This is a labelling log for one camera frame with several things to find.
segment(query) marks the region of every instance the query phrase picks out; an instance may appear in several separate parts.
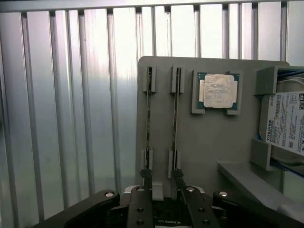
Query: corrugated metal wall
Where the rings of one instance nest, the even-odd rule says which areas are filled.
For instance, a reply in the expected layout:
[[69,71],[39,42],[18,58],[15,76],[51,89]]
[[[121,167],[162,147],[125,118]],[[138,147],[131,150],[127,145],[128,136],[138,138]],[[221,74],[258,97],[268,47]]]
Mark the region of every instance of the corrugated metal wall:
[[0,13],[0,227],[134,184],[141,56],[304,65],[303,11],[293,1]]

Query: gray mounting board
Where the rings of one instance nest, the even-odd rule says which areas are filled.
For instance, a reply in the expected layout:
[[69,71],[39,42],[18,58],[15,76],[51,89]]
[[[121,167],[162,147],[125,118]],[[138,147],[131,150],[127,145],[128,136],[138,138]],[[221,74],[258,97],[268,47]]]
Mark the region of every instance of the gray mounting board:
[[[171,94],[172,67],[184,70],[184,91],[179,96],[177,150],[186,184],[202,187],[206,193],[231,189],[231,184],[218,172],[217,160],[244,163],[250,159],[251,139],[258,133],[260,100],[254,96],[256,71],[287,62],[211,59],[187,57],[142,57],[138,63],[136,183],[140,183],[141,150],[145,149],[147,95],[143,83],[147,68],[155,73],[155,93],[151,94],[150,148],[153,149],[153,181],[163,182],[164,196],[170,196],[168,179],[169,149],[172,145],[174,94]],[[193,72],[225,74],[242,73],[242,106],[240,115],[227,115],[223,109],[205,109],[193,114]],[[279,173],[268,172],[263,179],[276,182]]]

